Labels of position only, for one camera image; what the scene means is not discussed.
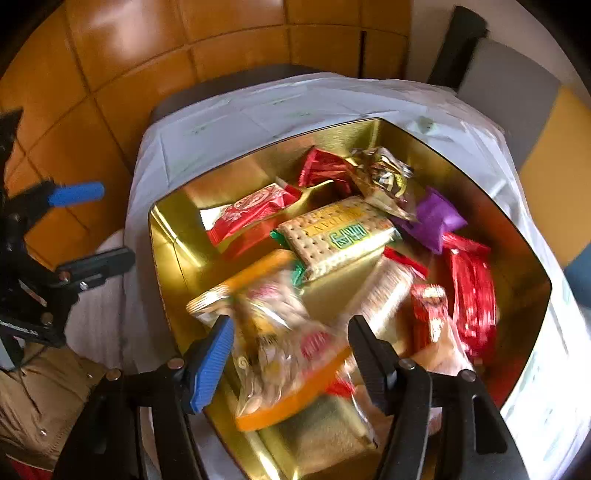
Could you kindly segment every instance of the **gold foil wrapper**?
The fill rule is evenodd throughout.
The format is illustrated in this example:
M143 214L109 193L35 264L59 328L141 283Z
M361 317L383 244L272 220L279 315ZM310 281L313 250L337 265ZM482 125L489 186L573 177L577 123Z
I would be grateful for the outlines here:
M416 221L412 169L386 148L353 150L348 159L351 178L370 205L390 215Z

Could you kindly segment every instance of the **white tablecloth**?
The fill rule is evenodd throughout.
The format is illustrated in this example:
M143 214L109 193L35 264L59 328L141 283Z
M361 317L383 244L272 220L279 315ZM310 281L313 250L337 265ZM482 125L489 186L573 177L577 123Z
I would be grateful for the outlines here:
M376 116L412 133L477 182L546 268L553 285L550 306L502 414L531 479L558 478L591 423L591 340L562 270L531 219L502 133L452 93L430 85L304 75L204 100L152 125L141 144L125 225L125 244L136 252L137 266L124 279L124 363L146 371L174 353L150 252L147 218L156 200L276 140Z

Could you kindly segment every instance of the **red candy wrapper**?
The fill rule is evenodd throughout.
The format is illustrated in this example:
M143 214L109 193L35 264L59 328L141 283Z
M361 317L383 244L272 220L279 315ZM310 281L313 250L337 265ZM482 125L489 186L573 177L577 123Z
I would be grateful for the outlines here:
M441 285L413 285L410 289L415 323L414 351L439 340L443 323L448 321L447 296Z
M343 159L312 147L306 155L298 185L313 187L326 180L333 180L337 184L343 198L349 197L353 193L352 180Z
M475 364L492 359L496 340L496 301L486 245L444 233L443 248L452 271L453 321L462 346Z
M252 222L261 220L289 207L289 205L298 201L300 196L301 192L294 187L290 186L288 191L277 183L272 183L238 200L232 205L223 207L219 217L209 229L207 228L208 222L206 221L208 213L216 209L202 210L201 216L209 239L213 245L218 245L225 238L240 230L240 228L244 228Z

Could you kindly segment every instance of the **snack wrapper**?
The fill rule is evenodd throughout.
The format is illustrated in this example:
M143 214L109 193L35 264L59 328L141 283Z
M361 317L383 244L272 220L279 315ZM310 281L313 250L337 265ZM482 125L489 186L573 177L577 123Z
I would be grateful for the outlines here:
M415 287L425 287L425 290L429 287L443 289L440 286L419 285L414 286L413 289L415 289ZM425 348L416 352L411 358L425 370L444 375L456 376L461 370L473 369L462 349L462 344L460 343L455 324L449 317L443 319L437 340L433 343L429 343ZM380 409L376 408L371 403L371 399L369 398L367 389L364 385L356 387L355 399L373 427L376 435L375 441L378 448L382 450L387 442L393 418L385 416ZM436 434L441 429L442 420L442 409L440 407L432 408L429 414L429 423L427 427L430 436Z
M209 239L218 245L241 228L289 207L300 196L297 189L272 183L231 205L201 210L200 214Z
M343 198L352 194L352 180L345 161L332 153L312 147L306 155L298 185L312 187L326 180L333 180Z
M292 285L294 260L292 252L276 250L187 305L201 321L215 305L231 305L241 431L266 428L308 406L350 355L344 335L309 318Z
M348 170L365 201L390 215L415 221L413 170L386 148L355 149Z
M449 318L447 296L440 285L413 285L410 293L415 317L414 350L418 352L439 340L443 322Z
M351 317L363 315L377 337L391 343L400 355L410 353L411 335L404 325L395 321L396 312L415 279L426 278L427 275L426 267L393 248L384 248L382 257L345 307L339 324L346 331Z
M431 187L426 188L426 195L417 205L416 222L396 217L392 217L392 221L438 255L443 250L443 234L467 225L455 207Z
M454 233L443 235L443 247L452 271L455 290L453 321L462 346L475 364L486 364L494 355L496 301L486 245Z
M386 216L354 196L282 223L277 231L315 280L400 237Z

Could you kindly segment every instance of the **gold tin box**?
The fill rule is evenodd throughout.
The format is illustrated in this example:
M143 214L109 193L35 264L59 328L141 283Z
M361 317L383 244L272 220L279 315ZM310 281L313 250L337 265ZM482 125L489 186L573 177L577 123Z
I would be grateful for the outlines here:
M495 397L504 401L540 331L550 298L550 280L521 234L486 193L430 147L381 119L322 128L228 159L224 165L155 203L149 215L154 264L168 325L180 351L184 352L205 333L203 325L186 312L187 302L278 248L269 238L237 259L227 261L218 249L224 243L214 247L209 241L200 210L235 202L272 183L277 176L295 184L304 155L314 145L342 156L353 148L386 147L414 168L420 184L436 188L453 202L469 223L459 232L461 235L492 248L498 344L496 362L483 374L483 379L489 388L495 389ZM279 215L292 218L338 199L332 182L309 189L305 198ZM405 242L402 252L428 266L429 281L452 291L443 259L413 241ZM378 255L379 252L369 255L306 287L303 298L312 318L330 324L344 306L343 299L351 298L361 286ZM408 323L410 315L408 309L402 308L398 322ZM495 381L499 377L504 377L503 382ZM229 453L250 478L373 477L380 454L350 402L323 395L284 422L244 433L237 431L233 420L238 388L230 362L206 414ZM426 478L432 470L429 464L427 460Z

